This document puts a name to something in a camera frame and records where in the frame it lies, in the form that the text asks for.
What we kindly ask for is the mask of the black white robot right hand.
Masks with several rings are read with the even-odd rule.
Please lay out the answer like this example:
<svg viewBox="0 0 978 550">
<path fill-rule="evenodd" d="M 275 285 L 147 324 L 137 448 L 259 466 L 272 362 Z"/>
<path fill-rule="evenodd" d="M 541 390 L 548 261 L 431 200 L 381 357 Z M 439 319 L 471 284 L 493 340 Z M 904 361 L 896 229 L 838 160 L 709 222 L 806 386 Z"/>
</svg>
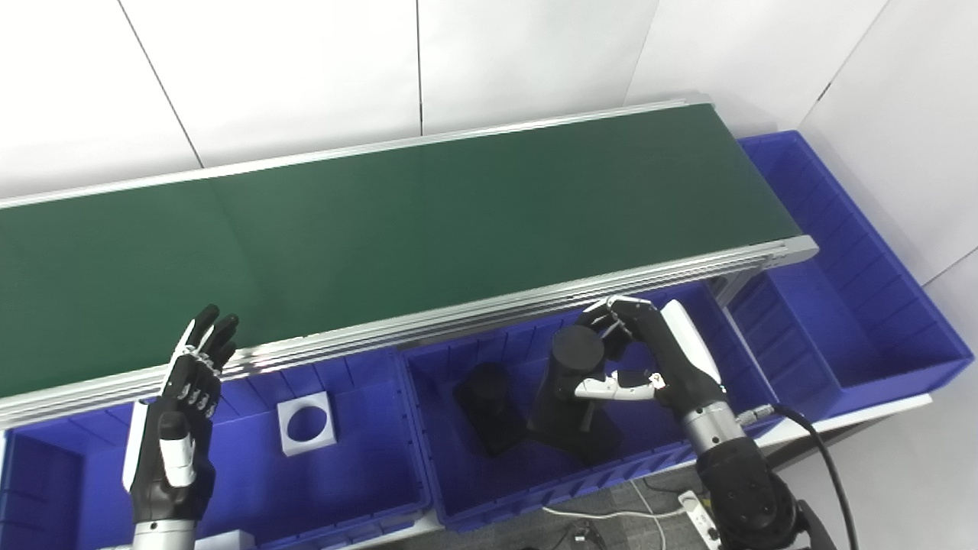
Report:
<svg viewBox="0 0 978 550">
<path fill-rule="evenodd" d="M 619 371 L 588 375 L 574 396 L 587 400 L 657 400 L 681 418 L 714 403 L 726 403 L 727 391 L 704 338 L 678 300 L 661 309 L 648 299 L 609 296 L 592 303 L 574 322 L 592 330 L 608 360 L 619 360 L 632 342 L 649 349 L 657 369 L 631 383 Z"/>
</svg>

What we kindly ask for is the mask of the black white robot left hand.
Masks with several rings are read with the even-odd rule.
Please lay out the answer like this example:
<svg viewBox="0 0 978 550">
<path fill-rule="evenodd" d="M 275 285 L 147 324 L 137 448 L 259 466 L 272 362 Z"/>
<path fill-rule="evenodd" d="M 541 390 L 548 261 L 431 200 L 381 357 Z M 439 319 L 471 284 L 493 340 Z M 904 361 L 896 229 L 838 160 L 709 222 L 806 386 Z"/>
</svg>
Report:
<svg viewBox="0 0 978 550">
<path fill-rule="evenodd" d="M 179 338 L 158 391 L 134 404 L 122 475 L 134 523 L 197 523 L 205 514 L 215 485 L 212 417 L 238 322 L 215 304 L 203 307 Z"/>
</svg>

